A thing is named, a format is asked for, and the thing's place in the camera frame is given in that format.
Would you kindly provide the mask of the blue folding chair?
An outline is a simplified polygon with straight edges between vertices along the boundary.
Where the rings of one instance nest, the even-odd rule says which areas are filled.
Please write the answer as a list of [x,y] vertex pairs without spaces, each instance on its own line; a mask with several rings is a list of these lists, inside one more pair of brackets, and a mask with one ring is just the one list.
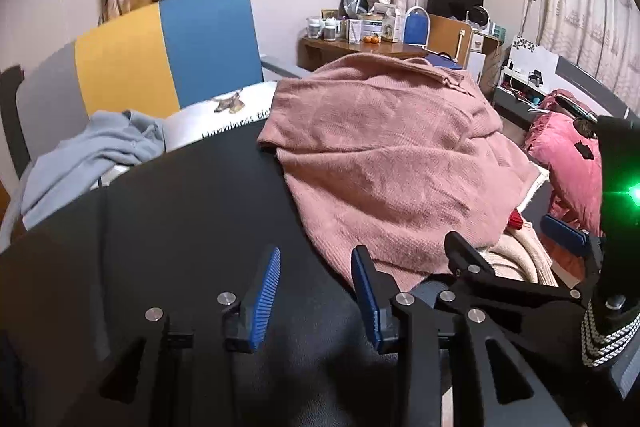
[[457,38],[456,52],[451,56],[448,52],[433,52],[427,49],[428,36],[431,31],[431,20],[427,12],[419,5],[408,9],[405,16],[404,36],[402,41],[408,46],[417,46],[426,52],[426,59],[434,66],[446,67],[450,69],[462,69],[459,55],[462,41],[465,37],[465,30],[460,29]]

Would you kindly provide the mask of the white shelf unit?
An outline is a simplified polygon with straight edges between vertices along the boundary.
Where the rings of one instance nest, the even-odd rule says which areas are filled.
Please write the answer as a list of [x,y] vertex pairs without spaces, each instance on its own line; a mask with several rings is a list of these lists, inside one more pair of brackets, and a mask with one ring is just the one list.
[[491,104],[500,116],[527,130],[551,91],[558,57],[533,41],[516,37],[499,70]]

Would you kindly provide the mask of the red knit sweater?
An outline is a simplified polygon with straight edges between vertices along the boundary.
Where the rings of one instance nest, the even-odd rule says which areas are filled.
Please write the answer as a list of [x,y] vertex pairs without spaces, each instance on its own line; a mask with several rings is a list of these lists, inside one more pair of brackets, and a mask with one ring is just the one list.
[[521,213],[517,209],[514,209],[510,213],[510,216],[508,219],[508,228],[511,230],[521,230],[521,228],[523,228],[523,225],[524,225],[524,219]]

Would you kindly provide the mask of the pink quilt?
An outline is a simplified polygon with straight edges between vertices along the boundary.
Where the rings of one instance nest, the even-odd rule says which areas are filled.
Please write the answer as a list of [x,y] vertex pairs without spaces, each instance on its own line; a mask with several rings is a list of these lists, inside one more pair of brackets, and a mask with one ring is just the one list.
[[550,173],[548,213],[570,227],[601,234],[602,161],[599,142],[586,139],[574,128],[574,120],[556,103],[570,92],[552,91],[541,102],[542,113],[534,118],[524,139],[523,150]]

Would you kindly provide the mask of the cream knit garment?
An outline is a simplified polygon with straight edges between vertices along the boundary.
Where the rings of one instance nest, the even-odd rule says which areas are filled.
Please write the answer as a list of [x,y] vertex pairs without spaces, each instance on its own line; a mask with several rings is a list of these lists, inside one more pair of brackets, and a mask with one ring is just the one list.
[[535,196],[540,193],[542,186],[549,181],[549,175],[544,170],[536,179],[517,209],[523,219],[521,230],[506,228],[498,243],[480,251],[480,255],[489,263],[498,277],[528,282],[533,284],[558,286],[551,269],[552,259],[542,245],[533,225],[524,218],[523,211]]

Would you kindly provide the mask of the black bed cover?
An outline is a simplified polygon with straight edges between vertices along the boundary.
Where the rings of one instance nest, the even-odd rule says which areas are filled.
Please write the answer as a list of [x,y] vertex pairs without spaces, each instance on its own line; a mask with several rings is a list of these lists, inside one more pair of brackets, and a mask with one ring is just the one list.
[[[6,426],[388,426],[393,357],[299,222],[259,124],[175,150],[58,210],[1,257]],[[269,246],[264,342],[222,314]]]

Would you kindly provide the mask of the wooden desk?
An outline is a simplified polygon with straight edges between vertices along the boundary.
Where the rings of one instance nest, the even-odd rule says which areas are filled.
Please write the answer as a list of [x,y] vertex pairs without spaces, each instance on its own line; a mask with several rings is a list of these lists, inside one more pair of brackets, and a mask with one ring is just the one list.
[[321,39],[301,38],[299,49],[304,51],[302,64],[306,69],[315,70],[338,58],[358,53],[371,53],[407,60],[407,58],[427,56],[423,46],[410,46],[405,43],[349,43],[344,40],[326,41]]

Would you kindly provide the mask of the white printed pillow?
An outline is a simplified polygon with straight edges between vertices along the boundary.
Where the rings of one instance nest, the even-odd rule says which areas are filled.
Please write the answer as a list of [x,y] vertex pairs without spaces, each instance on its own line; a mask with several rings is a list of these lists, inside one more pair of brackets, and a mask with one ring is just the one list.
[[160,119],[166,152],[267,119],[276,88],[277,81],[263,81]]

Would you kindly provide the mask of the right wall curtain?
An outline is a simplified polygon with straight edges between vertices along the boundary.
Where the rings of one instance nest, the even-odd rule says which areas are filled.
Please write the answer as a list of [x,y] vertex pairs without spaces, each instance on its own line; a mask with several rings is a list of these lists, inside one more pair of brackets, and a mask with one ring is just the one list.
[[540,44],[639,110],[639,9],[634,0],[547,0]]

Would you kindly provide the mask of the grey yellow blue headboard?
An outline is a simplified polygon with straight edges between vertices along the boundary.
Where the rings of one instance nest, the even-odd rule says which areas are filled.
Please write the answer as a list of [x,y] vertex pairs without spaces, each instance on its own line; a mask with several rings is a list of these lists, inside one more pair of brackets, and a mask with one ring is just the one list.
[[166,118],[262,81],[250,0],[164,0],[79,36],[27,74],[17,116],[31,158],[98,110]]

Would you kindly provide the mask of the pink knit sweater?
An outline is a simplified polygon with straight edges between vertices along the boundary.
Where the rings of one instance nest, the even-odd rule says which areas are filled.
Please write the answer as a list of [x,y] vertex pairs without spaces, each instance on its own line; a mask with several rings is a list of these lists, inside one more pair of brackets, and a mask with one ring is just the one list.
[[350,277],[366,246],[402,291],[446,271],[451,231],[496,245],[540,176],[470,75],[423,58],[350,54],[281,80],[258,143],[329,266]]

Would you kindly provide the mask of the light blue garment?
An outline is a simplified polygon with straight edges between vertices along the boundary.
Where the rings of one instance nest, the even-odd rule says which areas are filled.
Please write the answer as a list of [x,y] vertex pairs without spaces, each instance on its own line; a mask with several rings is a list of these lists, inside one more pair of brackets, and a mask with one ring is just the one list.
[[1,248],[17,221],[27,230],[100,184],[117,166],[136,167],[165,153],[163,121],[134,110],[99,110],[83,132],[27,165],[1,223]]

